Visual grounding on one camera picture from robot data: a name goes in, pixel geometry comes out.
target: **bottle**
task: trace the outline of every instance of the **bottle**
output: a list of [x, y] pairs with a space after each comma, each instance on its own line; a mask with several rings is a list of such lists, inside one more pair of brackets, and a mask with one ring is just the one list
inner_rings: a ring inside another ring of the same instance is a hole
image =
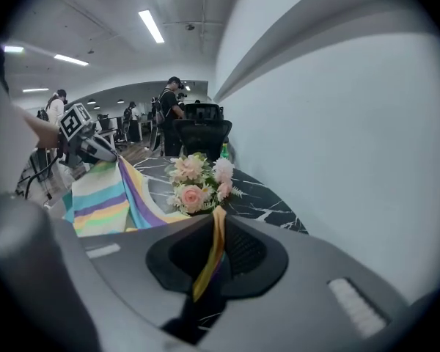
[[222, 149], [221, 149], [221, 153], [220, 153], [220, 157], [221, 157], [221, 158], [228, 159], [227, 144], [223, 144], [223, 147], [222, 147]]

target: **marble tabletop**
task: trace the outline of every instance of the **marble tabletop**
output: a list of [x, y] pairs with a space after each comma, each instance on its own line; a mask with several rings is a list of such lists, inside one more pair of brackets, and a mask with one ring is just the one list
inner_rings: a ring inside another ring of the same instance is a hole
[[[165, 213], [175, 211], [166, 203], [173, 194], [165, 168], [171, 164], [170, 158], [145, 158], [131, 163], [139, 172], [148, 178], [148, 188], [153, 201]], [[224, 208], [231, 215], [238, 215], [285, 228], [307, 233], [297, 215], [271, 189], [253, 177], [235, 169], [233, 185], [243, 192], [243, 196], [230, 195]]]

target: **purple stripe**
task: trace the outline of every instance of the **purple stripe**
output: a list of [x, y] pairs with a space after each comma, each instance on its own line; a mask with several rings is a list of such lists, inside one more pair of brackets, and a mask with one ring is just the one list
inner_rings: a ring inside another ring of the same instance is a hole
[[122, 193], [120, 196], [112, 197], [102, 203], [98, 203], [97, 205], [89, 206], [88, 208], [82, 208], [81, 210], [76, 210], [75, 217], [89, 215], [97, 210], [108, 208], [109, 206], [118, 205], [120, 203], [123, 203], [126, 199], [127, 197], [125, 193]]
[[119, 161], [119, 168], [120, 168], [122, 178], [124, 180], [124, 184], [126, 184], [129, 187], [129, 190], [130, 190], [132, 197], [135, 201], [137, 210], [140, 212], [140, 214], [143, 216], [143, 218], [152, 227], [166, 224], [165, 221], [159, 219], [144, 203], [144, 201], [140, 197], [140, 194], [137, 192], [135, 185], [132, 182], [131, 176], [129, 175], [127, 169], [125, 168], [125, 164], [123, 161]]

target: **flower bouquet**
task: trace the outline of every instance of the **flower bouquet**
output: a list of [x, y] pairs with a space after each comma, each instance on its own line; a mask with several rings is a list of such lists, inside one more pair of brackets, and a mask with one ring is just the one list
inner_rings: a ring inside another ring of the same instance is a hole
[[212, 210], [223, 204], [230, 194], [243, 195], [233, 186], [235, 166], [228, 159], [220, 158], [211, 167], [203, 154], [196, 153], [173, 158], [171, 162], [173, 165], [168, 166], [166, 172], [175, 194], [167, 202], [185, 215]]

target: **ceiling light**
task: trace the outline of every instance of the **ceiling light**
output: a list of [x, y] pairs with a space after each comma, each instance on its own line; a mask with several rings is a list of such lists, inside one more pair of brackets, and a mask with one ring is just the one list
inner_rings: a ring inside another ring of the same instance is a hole
[[83, 67], [86, 67], [88, 65], [87, 62], [82, 62], [81, 60], [77, 60], [77, 59], [72, 59], [71, 57], [67, 57], [67, 56], [63, 56], [63, 55], [56, 55], [54, 56], [55, 59], [57, 60], [62, 60], [65, 62], [72, 62], [73, 64], [78, 64], [81, 65]]
[[48, 89], [25, 89], [23, 92], [47, 91]]
[[144, 10], [143, 12], [139, 12], [139, 16], [144, 21], [148, 30], [150, 30], [153, 39], [155, 39], [157, 43], [164, 43], [163, 37], [161, 36], [160, 31], [158, 30], [158, 27], [150, 14], [150, 11]]
[[20, 54], [21, 52], [23, 52], [23, 50], [23, 47], [19, 47], [17, 45], [6, 45], [4, 48], [5, 52], [13, 52], [15, 54]]

